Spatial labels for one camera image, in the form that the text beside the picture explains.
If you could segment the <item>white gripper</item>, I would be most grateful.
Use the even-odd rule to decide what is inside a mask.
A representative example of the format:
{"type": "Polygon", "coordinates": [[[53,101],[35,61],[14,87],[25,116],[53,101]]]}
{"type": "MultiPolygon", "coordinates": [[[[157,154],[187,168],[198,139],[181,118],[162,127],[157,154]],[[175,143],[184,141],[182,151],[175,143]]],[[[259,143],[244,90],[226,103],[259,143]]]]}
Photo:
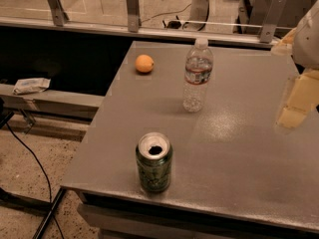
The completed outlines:
{"type": "Polygon", "coordinates": [[[285,128],[297,128],[310,111],[319,105],[319,0],[304,15],[297,28],[290,30],[271,53],[291,55],[294,62],[306,69],[294,80],[288,98],[276,123],[285,128]]]}

